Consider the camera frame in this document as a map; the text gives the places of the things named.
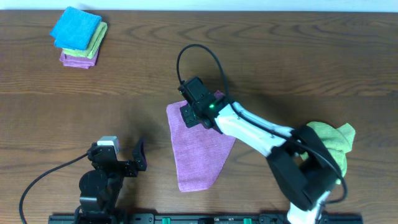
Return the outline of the purple microfibre cloth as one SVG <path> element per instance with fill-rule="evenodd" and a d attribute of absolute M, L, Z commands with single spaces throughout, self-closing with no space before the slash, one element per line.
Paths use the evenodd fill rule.
<path fill-rule="evenodd" d="M 206 190 L 217 180 L 236 139 L 200 124 L 186 127 L 180 112 L 185 105 L 183 100 L 166 107 L 178 187 L 181 192 Z"/>

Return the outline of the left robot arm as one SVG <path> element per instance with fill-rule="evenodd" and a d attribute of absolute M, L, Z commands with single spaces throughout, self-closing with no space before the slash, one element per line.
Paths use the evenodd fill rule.
<path fill-rule="evenodd" d="M 119 161 L 119 140 L 103 136 L 87 150 L 93 170 L 79 181 L 80 206 L 75 210 L 74 223 L 129 223 L 129 215 L 116 208 L 126 177 L 137 177 L 147 169 L 144 140 L 140 138 L 132 150 L 132 160 Z"/>

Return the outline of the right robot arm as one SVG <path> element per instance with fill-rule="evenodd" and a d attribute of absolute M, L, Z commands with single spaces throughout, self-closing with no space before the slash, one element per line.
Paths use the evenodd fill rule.
<path fill-rule="evenodd" d="M 319 223 L 327 199 L 342 171 L 316 132 L 266 121 L 227 95 L 216 96 L 198 77 L 180 82 L 187 105 L 181 108 L 188 128 L 201 124 L 232 136 L 267 160 L 277 184 L 290 201 L 289 223 Z"/>

